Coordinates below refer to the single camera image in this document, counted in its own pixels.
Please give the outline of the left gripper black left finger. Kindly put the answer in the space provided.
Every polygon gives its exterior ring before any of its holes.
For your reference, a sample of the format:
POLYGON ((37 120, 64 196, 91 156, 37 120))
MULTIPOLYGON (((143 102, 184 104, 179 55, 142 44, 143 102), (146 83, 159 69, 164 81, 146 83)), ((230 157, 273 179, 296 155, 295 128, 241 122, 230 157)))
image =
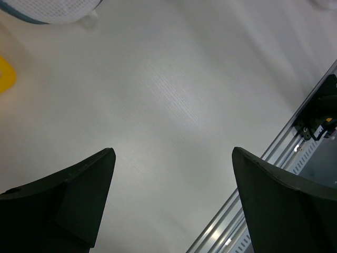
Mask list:
POLYGON ((105 148, 1 193, 1 252, 89 252, 95 247, 116 155, 105 148))

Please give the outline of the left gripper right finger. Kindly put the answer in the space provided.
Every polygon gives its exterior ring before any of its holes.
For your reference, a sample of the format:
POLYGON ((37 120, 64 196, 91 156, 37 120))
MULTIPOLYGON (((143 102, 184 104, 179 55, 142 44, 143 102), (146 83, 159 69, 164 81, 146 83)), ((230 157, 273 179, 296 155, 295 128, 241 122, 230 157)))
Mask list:
POLYGON ((254 252, 336 252, 336 189, 240 147, 232 163, 254 252))

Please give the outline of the clear mesh laundry bag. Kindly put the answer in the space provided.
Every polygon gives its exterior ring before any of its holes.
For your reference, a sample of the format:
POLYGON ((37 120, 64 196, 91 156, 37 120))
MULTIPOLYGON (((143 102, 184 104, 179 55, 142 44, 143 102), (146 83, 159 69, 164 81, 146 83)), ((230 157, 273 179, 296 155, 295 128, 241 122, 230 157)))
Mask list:
POLYGON ((98 27, 96 8, 100 0, 2 0, 1 10, 36 25, 78 23, 92 31, 98 27))

